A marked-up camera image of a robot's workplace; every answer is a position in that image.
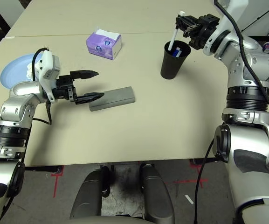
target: blue paper plate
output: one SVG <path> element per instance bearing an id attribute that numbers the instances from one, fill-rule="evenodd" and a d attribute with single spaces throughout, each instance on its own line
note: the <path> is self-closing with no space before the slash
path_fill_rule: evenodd
<path id="1" fill-rule="evenodd" d="M 10 62 L 0 75 L 0 82 L 2 85 L 11 89 L 20 82 L 30 81 L 27 78 L 27 65 L 32 62 L 33 56 L 34 54 L 24 55 Z M 37 63 L 41 57 L 42 54 L 39 54 L 35 63 Z"/>

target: gray floor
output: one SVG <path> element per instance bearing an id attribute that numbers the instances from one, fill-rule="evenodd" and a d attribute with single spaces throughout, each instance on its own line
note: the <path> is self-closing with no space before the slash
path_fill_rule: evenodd
<path id="1" fill-rule="evenodd" d="M 175 209 L 176 223 L 193 223 L 193 205 L 185 198 L 194 196 L 197 168 L 189 160 L 154 161 L 166 183 Z M 65 166 L 63 176 L 58 177 L 56 196 L 55 177 L 50 173 L 25 173 L 21 193 L 14 199 L 1 224 L 56 224 L 68 220 L 77 191 L 86 175 L 98 168 L 97 164 Z M 138 187 L 139 163 L 116 164 L 116 183 L 111 194 L 103 199 L 102 214 L 144 214 L 143 195 Z M 224 164 L 206 165 L 203 188 L 199 191 L 200 223 L 231 223 L 234 208 L 228 187 Z"/>

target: wall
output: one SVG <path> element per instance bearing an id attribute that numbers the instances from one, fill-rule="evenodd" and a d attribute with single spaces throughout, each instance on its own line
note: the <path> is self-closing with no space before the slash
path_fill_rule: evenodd
<path id="1" fill-rule="evenodd" d="M 248 6 L 238 21 L 240 29 L 244 29 L 269 10 L 269 0 L 248 0 Z M 243 31 L 246 35 L 267 35 L 269 32 L 269 13 Z"/>
<path id="2" fill-rule="evenodd" d="M 0 14 L 10 27 L 16 22 L 24 8 L 18 0 L 0 0 Z"/>

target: beige table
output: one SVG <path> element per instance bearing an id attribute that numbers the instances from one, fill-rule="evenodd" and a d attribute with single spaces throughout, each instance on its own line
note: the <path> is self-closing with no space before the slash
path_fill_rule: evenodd
<path id="1" fill-rule="evenodd" d="M 7 36 L 171 32 L 179 11 L 218 16 L 210 0 L 32 0 Z"/>
<path id="2" fill-rule="evenodd" d="M 77 93 L 132 86 L 136 102 L 90 112 L 88 104 L 59 100 L 52 126 L 33 122 L 25 163 L 34 165 L 144 161 L 203 157 L 221 123 L 227 69 L 193 50 L 177 77 L 160 76 L 170 34 L 123 35 L 114 61 L 89 54 L 87 35 L 16 37 L 0 43 L 0 72 L 17 57 L 48 46 L 60 58 L 60 75 L 90 69 L 99 76 L 76 80 Z M 9 90 L 0 84 L 0 107 Z M 45 106 L 36 117 L 47 119 Z"/>

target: purple tissue box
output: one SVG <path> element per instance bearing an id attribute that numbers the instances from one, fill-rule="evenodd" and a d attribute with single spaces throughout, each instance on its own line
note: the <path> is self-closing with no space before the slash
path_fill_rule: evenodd
<path id="1" fill-rule="evenodd" d="M 88 37 L 86 44 L 91 54 L 114 60 L 122 48 L 122 37 L 99 29 Z"/>

